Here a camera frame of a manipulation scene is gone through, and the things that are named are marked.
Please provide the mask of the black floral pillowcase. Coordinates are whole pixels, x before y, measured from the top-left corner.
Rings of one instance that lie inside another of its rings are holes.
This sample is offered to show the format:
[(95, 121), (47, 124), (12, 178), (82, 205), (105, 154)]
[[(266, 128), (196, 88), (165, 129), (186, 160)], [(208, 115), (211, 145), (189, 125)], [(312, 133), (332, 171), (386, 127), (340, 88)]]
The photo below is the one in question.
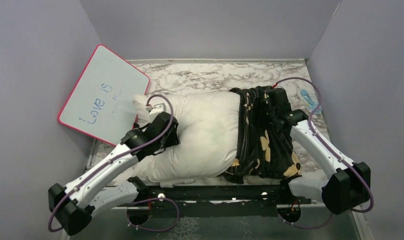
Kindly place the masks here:
[(267, 116), (267, 91), (271, 86), (232, 88), (240, 97), (237, 153), (222, 174), (234, 184), (245, 176), (285, 179), (300, 174), (301, 164), (294, 152), (292, 138), (275, 128)]

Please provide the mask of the white pillow insert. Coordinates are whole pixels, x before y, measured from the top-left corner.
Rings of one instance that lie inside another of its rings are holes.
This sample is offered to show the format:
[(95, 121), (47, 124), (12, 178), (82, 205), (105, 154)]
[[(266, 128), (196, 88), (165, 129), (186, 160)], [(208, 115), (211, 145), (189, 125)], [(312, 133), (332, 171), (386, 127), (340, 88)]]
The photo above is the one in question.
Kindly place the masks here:
[(228, 91), (169, 94), (179, 145), (150, 155), (130, 169), (149, 183), (177, 185), (216, 177), (236, 159), (240, 96)]

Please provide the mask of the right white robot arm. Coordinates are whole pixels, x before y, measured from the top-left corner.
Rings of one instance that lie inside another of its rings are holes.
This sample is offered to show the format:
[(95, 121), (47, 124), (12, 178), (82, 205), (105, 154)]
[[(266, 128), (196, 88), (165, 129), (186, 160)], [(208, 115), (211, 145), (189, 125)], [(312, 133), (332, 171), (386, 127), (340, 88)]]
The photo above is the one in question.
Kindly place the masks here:
[(278, 190), (282, 202), (289, 204), (298, 197), (308, 198), (324, 203), (335, 215), (366, 202), (373, 206), (371, 170), (366, 163), (355, 163), (324, 138), (304, 111), (292, 110), (284, 89), (267, 90), (266, 101), (266, 113), (274, 130), (305, 148), (326, 176), (325, 180), (300, 175), (282, 180)]

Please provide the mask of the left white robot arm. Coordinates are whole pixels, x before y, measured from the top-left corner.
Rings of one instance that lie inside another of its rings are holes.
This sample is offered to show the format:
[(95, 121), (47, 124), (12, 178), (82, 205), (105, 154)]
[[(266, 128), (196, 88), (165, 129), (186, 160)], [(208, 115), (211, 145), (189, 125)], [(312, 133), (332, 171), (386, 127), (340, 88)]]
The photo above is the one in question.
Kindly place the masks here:
[(55, 232), (52, 222), (57, 220), (60, 229), (73, 236), (101, 212), (146, 201), (148, 186), (138, 177), (116, 187), (107, 185), (145, 157), (179, 144), (178, 121), (173, 115), (162, 111), (153, 117), (147, 125), (128, 131), (111, 153), (89, 171), (66, 185), (56, 183), (49, 188), (50, 232)]

